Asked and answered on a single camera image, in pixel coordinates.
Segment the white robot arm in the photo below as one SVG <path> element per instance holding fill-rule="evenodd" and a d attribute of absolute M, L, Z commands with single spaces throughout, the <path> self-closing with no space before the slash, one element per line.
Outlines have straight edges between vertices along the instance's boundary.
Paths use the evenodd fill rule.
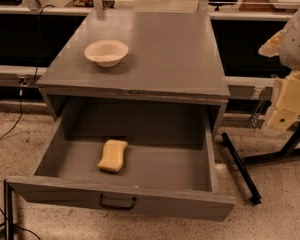
<path fill-rule="evenodd" d="M 300 8 L 258 53 L 265 57 L 278 56 L 280 63 L 291 70 L 284 79 L 275 80 L 271 105 L 262 125 L 266 134 L 279 135 L 300 116 Z"/>

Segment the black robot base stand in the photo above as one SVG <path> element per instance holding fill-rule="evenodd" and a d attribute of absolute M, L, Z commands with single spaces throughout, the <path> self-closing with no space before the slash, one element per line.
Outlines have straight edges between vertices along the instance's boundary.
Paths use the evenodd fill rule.
<path fill-rule="evenodd" d="M 248 189 L 251 192 L 250 202 L 254 205 L 258 205 L 261 203 L 261 195 L 246 167 L 265 163 L 275 163 L 300 159 L 300 148 L 297 147 L 299 143 L 300 123 L 298 124 L 298 128 L 294 131 L 293 135 L 279 151 L 261 155 L 254 155 L 241 159 L 229 136 L 226 133 L 222 134 L 222 144 L 229 150 L 236 166 L 238 167 Z"/>

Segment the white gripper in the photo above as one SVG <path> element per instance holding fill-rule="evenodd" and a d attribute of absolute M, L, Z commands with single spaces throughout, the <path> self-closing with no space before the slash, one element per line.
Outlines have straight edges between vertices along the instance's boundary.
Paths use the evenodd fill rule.
<path fill-rule="evenodd" d="M 280 56 L 283 35 L 283 30 L 275 33 L 259 48 L 258 54 L 264 57 Z M 292 70 L 284 79 L 275 79 L 272 106 L 273 112 L 267 126 L 277 131 L 286 131 L 300 116 L 300 70 Z"/>

